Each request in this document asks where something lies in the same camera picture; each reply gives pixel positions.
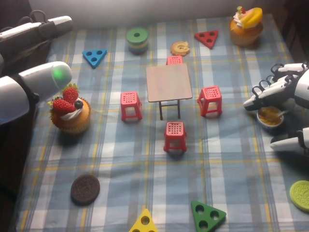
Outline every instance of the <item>triangle block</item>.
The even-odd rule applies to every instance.
[[[88,63],[93,69],[95,69],[101,63],[106,54],[107,50],[100,49],[83,51],[83,57],[88,61]]]
[[[144,209],[129,232],[158,232],[148,209]]]
[[[226,217],[226,212],[205,205],[201,202],[192,201],[191,207],[197,232],[213,231]]]
[[[194,38],[196,38],[198,41],[200,41],[202,44],[204,44],[209,49],[213,48],[213,45],[216,42],[217,37],[218,37],[217,30],[200,32],[200,33],[194,34]]]

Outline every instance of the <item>green light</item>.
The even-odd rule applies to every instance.
[[[55,79],[62,79],[62,71],[61,70],[54,70],[53,76]]]

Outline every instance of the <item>cupcake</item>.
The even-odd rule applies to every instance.
[[[263,31],[263,11],[261,8],[253,8],[245,11],[241,6],[230,22],[230,36],[234,44],[238,46],[250,46],[254,44]]]
[[[75,84],[65,87],[62,97],[56,97],[49,105],[51,121],[60,130],[79,134],[89,127],[91,107],[85,99],[79,97]]]

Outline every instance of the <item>white bowl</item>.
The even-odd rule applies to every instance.
[[[270,107],[268,107],[268,108],[276,109],[276,110],[278,110],[279,112],[281,112],[280,109],[278,109],[278,108],[276,108],[276,107],[273,107],[273,106],[270,106]],[[256,118],[257,118],[258,122],[259,122],[263,127],[267,128],[267,129],[274,129],[274,128],[277,128],[278,126],[280,126],[280,125],[283,123],[283,121],[284,121],[284,116],[283,116],[283,115],[281,115],[281,122],[280,122],[279,124],[277,124],[277,125],[268,125],[268,124],[262,122],[261,119],[260,119],[260,117],[259,117],[259,111],[260,111],[260,110],[261,110],[261,109],[259,109],[259,110],[257,111],[257,113],[256,113]]]

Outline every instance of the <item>table top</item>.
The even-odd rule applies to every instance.
[[[192,98],[187,64],[146,68],[149,102]]]
[[[217,232],[307,231],[309,217],[289,197],[291,185],[308,178],[303,156],[274,153],[266,133],[243,108],[251,89],[275,63],[291,63],[290,54],[270,15],[257,49],[232,44],[230,18],[149,25],[149,50],[128,51],[126,28],[74,31],[54,41],[48,61],[64,61],[73,83],[91,105],[91,126],[77,138],[50,122],[49,106],[39,105],[31,148],[18,199],[18,232],[127,232],[148,208],[159,232],[194,232],[190,202],[200,201],[227,213]],[[212,50],[194,33],[218,30]],[[146,68],[164,66],[170,46],[188,41],[183,58],[193,98],[182,102],[187,132],[182,156],[163,151],[167,121],[178,121],[177,107],[147,101]],[[107,49],[96,69],[84,50]],[[219,118],[200,116],[202,87],[218,85],[223,98]],[[143,119],[121,121],[120,94],[137,91]],[[299,110],[304,117],[307,111]],[[81,174],[93,174],[100,193],[88,207],[75,206],[70,188]]]

